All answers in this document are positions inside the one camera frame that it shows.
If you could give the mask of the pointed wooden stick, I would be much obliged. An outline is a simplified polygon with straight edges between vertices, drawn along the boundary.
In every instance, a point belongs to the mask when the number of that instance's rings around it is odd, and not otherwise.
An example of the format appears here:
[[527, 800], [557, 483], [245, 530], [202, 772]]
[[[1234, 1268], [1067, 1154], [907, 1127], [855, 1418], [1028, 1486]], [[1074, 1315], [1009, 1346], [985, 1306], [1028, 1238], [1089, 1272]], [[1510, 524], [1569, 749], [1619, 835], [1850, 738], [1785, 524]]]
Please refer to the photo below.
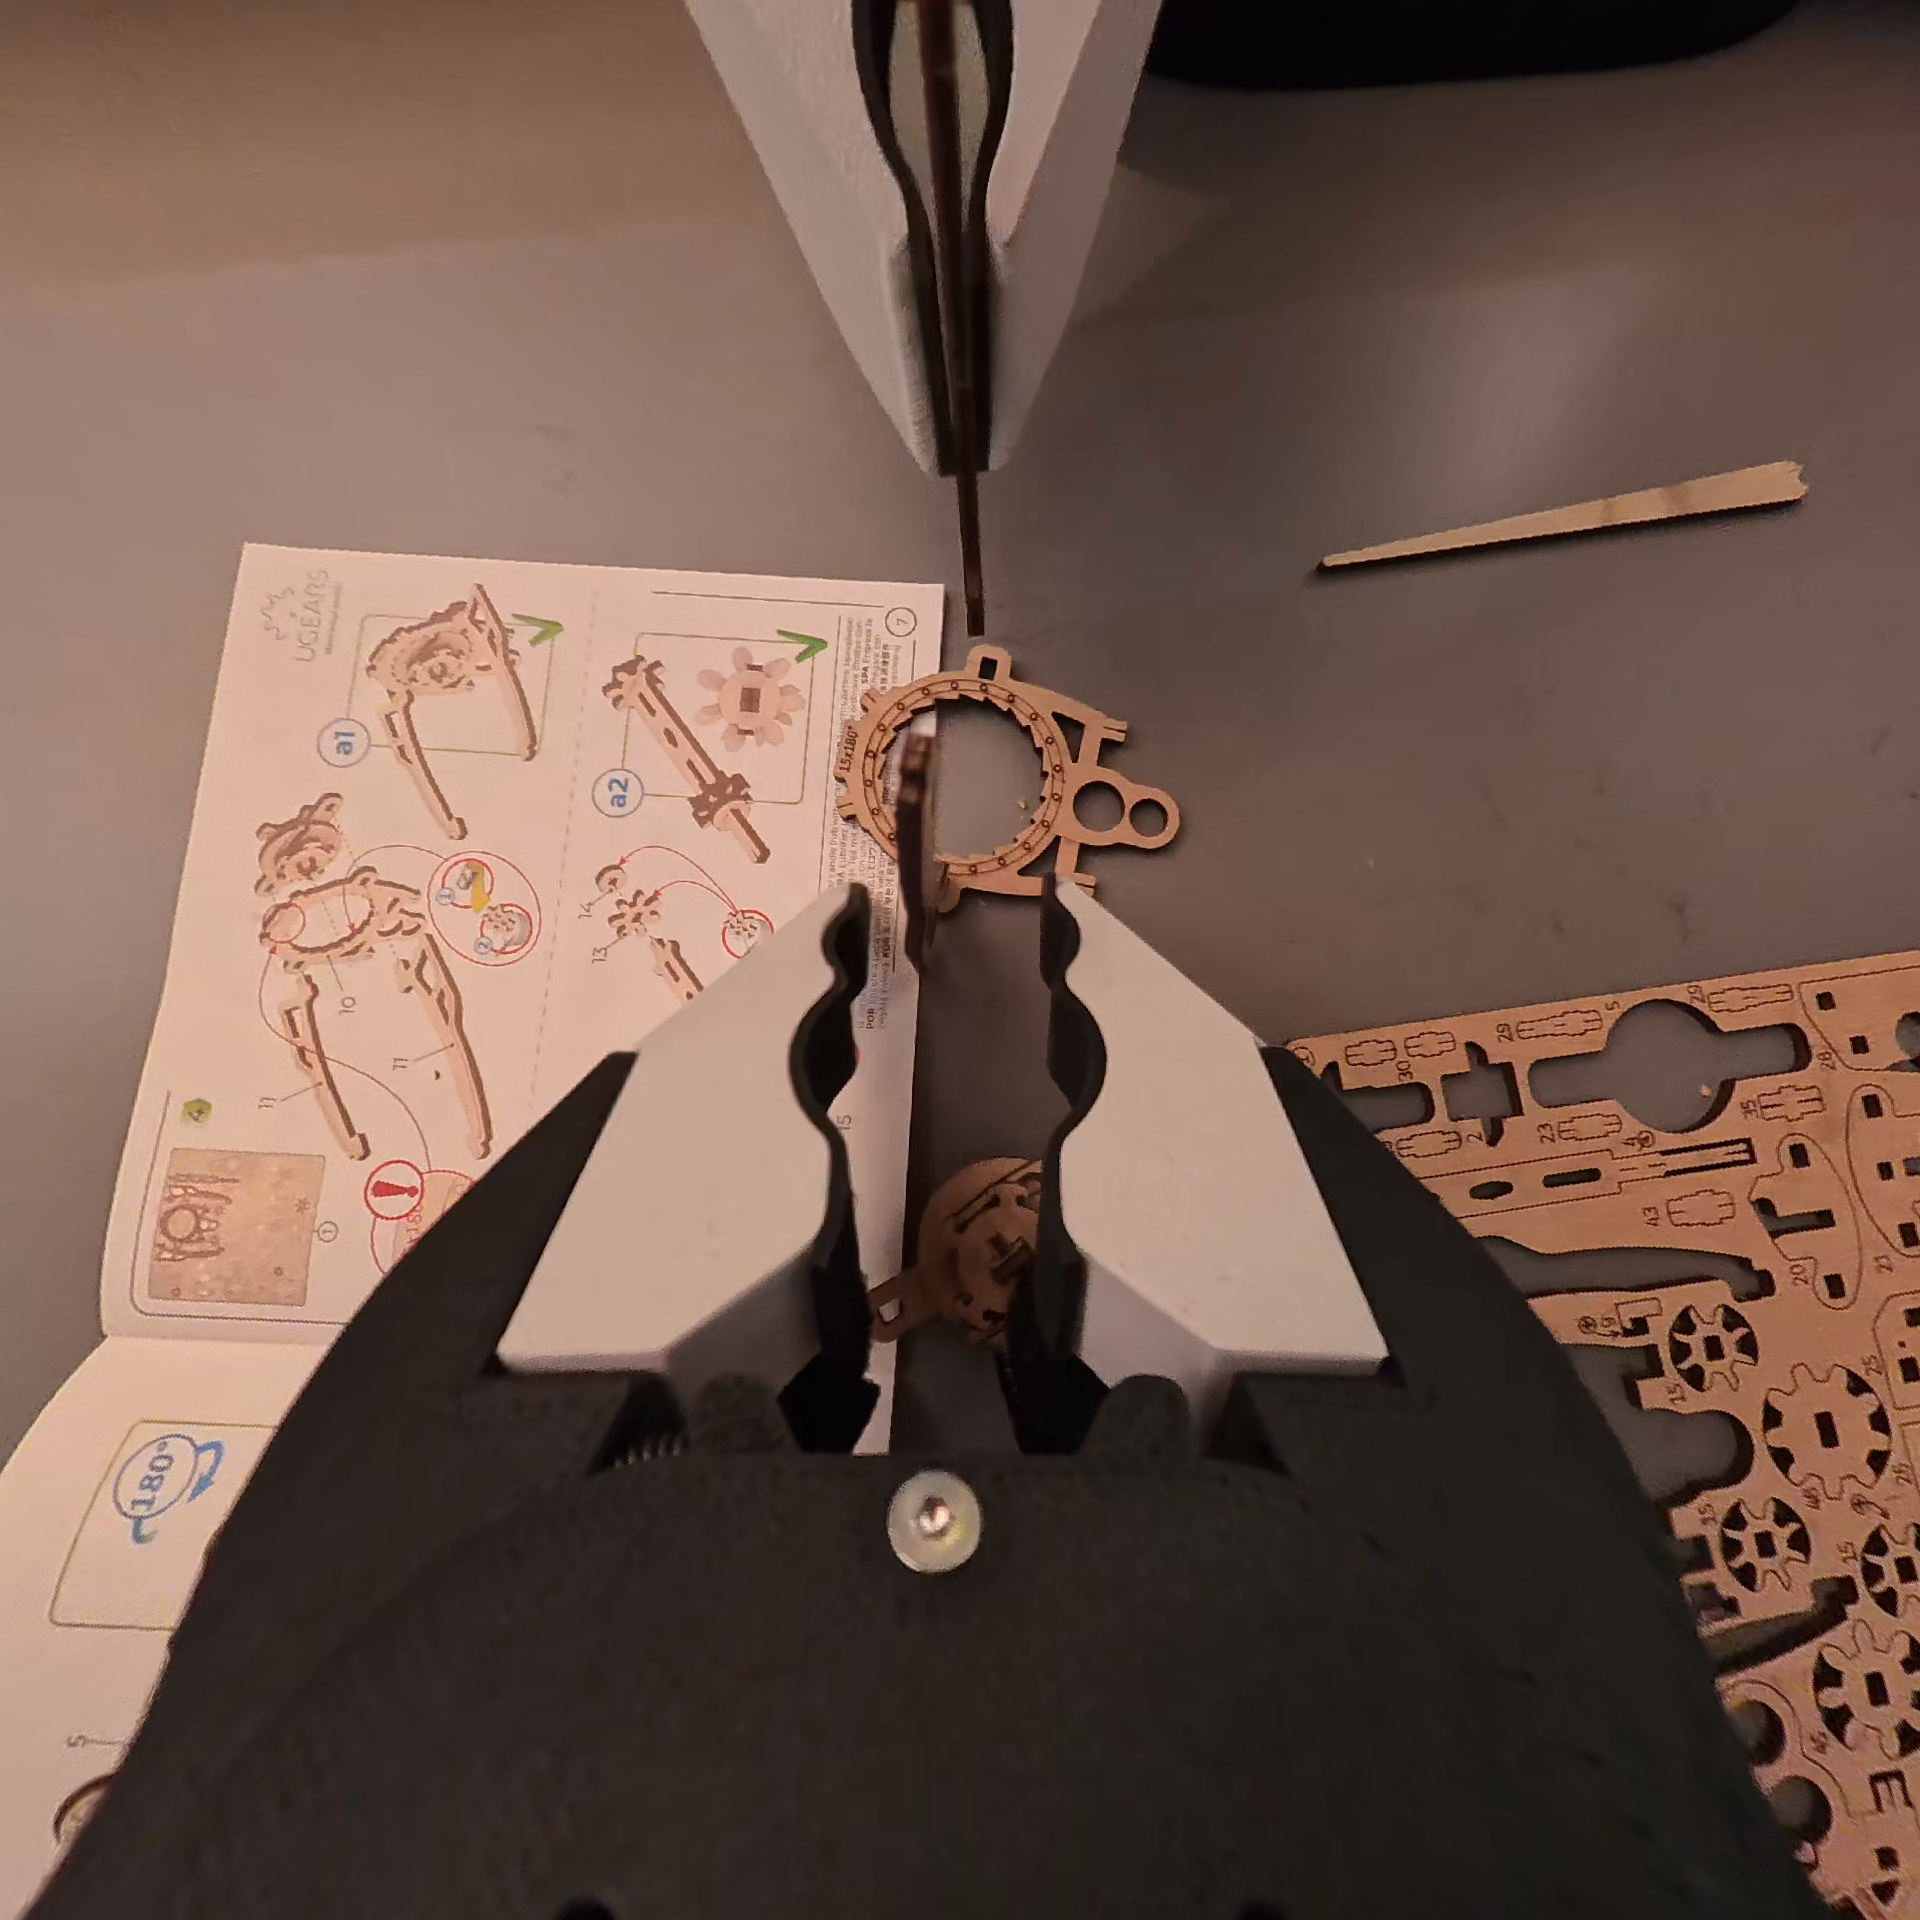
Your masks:
[[1687, 477], [1683, 483], [1587, 498], [1556, 511], [1530, 511], [1519, 515], [1474, 521], [1467, 529], [1447, 529], [1439, 535], [1344, 549], [1344, 552], [1325, 555], [1314, 563], [1314, 572], [1338, 572], [1338, 570], [1356, 570], [1373, 563], [1439, 560], [1450, 555], [1471, 555], [1480, 549], [1505, 549], [1517, 542], [1584, 541], [1596, 535], [1650, 529], [1673, 520], [1685, 521], [1685, 520], [1784, 511], [1802, 505], [1807, 493], [1810, 486], [1805, 481], [1802, 463], [1763, 463], [1754, 469]]

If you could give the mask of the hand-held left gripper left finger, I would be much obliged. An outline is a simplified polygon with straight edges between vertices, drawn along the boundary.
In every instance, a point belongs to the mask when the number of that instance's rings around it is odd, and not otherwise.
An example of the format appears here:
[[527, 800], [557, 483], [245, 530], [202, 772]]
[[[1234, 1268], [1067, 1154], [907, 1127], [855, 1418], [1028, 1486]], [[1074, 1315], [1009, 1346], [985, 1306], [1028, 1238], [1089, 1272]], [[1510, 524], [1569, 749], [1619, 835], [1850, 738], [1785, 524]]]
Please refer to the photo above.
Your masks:
[[514, 1372], [643, 1372], [685, 1407], [769, 1386], [803, 1450], [855, 1450], [879, 1386], [858, 1241], [886, 1114], [858, 1066], [871, 896], [828, 886], [636, 1043], [630, 1072], [498, 1342]]

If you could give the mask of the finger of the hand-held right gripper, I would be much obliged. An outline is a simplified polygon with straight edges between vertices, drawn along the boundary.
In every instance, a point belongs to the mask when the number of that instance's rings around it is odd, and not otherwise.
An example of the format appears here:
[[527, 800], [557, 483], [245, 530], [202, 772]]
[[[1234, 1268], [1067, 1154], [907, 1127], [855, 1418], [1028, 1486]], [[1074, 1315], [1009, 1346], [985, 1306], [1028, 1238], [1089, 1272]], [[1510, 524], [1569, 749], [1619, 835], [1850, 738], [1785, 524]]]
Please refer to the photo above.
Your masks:
[[1157, 3], [975, 3], [979, 172], [969, 186], [978, 455], [1002, 469], [1067, 330]]
[[852, 363], [910, 458], [953, 472], [913, 3], [689, 3]]

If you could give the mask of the laser-cut wooden parts sheet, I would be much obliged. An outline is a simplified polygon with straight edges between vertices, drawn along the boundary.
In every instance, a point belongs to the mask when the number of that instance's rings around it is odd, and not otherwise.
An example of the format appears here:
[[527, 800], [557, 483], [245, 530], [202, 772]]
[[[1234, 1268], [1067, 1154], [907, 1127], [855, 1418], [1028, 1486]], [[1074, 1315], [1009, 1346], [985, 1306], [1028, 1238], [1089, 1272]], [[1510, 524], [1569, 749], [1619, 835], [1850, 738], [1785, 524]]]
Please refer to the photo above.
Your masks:
[[1530, 1309], [1723, 1418], [1664, 1501], [1683, 1592], [1796, 1855], [1847, 1918], [1917, 1914], [1917, 954], [1292, 1040]]

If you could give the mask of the paper instruction booklet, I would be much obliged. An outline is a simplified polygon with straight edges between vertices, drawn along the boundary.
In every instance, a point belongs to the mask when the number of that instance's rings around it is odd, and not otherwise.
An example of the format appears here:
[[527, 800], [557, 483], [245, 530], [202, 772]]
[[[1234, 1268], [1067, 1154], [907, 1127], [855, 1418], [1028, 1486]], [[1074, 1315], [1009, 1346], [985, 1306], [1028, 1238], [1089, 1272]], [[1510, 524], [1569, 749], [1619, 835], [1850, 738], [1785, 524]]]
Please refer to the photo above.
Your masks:
[[600, 1055], [833, 880], [874, 902], [850, 1148], [901, 1266], [919, 988], [837, 815], [933, 583], [247, 546], [99, 1262], [99, 1349], [3, 1468], [3, 1914], [123, 1764], [286, 1406]]

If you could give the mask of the thin wooden lattice leg part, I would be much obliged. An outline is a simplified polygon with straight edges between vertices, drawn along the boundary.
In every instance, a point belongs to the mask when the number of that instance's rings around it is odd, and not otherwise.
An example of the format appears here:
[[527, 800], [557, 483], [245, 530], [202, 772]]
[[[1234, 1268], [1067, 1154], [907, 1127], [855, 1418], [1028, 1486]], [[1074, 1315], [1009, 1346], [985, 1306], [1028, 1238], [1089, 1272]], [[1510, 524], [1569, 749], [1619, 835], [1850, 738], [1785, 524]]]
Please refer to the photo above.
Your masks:
[[957, 546], [963, 576], [966, 635], [985, 635], [978, 477], [984, 429], [978, 406], [979, 348], [970, 278], [970, 181], [984, 130], [969, 108], [970, 55], [978, 34], [963, 25], [966, 3], [916, 3], [916, 44], [926, 145], [926, 206], [936, 252], [936, 308], [941, 332], [945, 397], [950, 422], [950, 481], [957, 498]]

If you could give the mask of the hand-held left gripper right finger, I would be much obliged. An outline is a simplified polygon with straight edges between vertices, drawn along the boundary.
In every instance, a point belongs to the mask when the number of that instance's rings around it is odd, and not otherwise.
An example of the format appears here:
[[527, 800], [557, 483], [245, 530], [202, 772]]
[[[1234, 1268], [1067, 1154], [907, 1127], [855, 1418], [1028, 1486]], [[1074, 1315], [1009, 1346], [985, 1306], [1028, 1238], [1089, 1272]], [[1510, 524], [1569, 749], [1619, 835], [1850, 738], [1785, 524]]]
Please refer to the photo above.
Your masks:
[[1022, 1450], [1074, 1450], [1117, 1382], [1207, 1432], [1234, 1379], [1387, 1360], [1259, 1038], [1080, 886], [1046, 884], [1047, 1077], [1033, 1266], [1007, 1320]]

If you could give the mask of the round wooden model assembly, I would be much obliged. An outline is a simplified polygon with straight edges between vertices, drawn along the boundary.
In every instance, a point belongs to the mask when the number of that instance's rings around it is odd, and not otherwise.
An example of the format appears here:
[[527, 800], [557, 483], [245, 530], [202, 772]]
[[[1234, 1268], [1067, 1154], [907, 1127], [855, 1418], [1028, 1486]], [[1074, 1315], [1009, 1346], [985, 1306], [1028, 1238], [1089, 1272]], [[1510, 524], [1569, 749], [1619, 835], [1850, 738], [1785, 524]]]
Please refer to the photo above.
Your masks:
[[1039, 1235], [1042, 1166], [985, 1160], [957, 1172], [926, 1201], [919, 1261], [871, 1292], [871, 1333], [896, 1342], [941, 1320], [975, 1346], [1005, 1346], [1019, 1284]]

